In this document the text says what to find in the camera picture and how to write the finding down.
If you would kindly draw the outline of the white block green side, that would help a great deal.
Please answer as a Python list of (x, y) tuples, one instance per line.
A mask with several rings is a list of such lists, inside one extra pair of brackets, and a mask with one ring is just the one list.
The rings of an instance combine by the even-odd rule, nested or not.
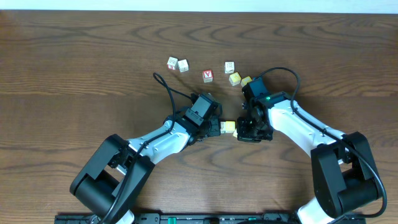
[(225, 124), (226, 123), (224, 121), (220, 122), (220, 133), (221, 134), (224, 134), (226, 132)]

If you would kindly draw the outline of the yellow block letter O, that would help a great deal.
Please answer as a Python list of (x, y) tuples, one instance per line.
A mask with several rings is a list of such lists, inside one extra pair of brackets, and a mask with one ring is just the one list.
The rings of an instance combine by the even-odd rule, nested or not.
[(224, 129), (226, 133), (233, 133), (236, 129), (236, 123), (234, 121), (226, 121), (224, 124)]

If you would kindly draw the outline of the white ladybug block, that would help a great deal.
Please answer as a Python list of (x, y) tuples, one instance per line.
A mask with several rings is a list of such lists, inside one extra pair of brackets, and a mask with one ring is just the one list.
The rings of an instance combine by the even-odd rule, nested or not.
[(234, 130), (234, 132), (233, 132), (233, 136), (234, 136), (235, 138), (237, 138), (237, 137), (238, 137), (238, 132), (237, 132), (237, 129), (235, 129), (235, 130)]

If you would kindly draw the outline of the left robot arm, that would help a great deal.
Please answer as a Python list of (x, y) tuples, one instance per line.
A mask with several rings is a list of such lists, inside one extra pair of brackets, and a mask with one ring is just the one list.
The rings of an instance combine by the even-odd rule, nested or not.
[(193, 95), (191, 107), (166, 117), (144, 136), (107, 137), (70, 186), (70, 193), (100, 223), (133, 223), (131, 207), (155, 165), (197, 141), (220, 135), (222, 105), (209, 93)]

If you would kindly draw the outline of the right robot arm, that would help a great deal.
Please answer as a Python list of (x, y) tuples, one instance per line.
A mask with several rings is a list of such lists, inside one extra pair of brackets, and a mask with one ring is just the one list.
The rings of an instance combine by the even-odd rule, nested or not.
[(360, 219), (353, 210), (379, 198), (386, 190), (366, 137), (335, 130), (303, 110), (287, 93), (269, 92), (261, 78), (245, 84), (237, 139), (244, 142), (272, 140), (274, 131), (289, 137), (311, 159), (314, 198), (300, 207), (299, 223), (336, 223)]

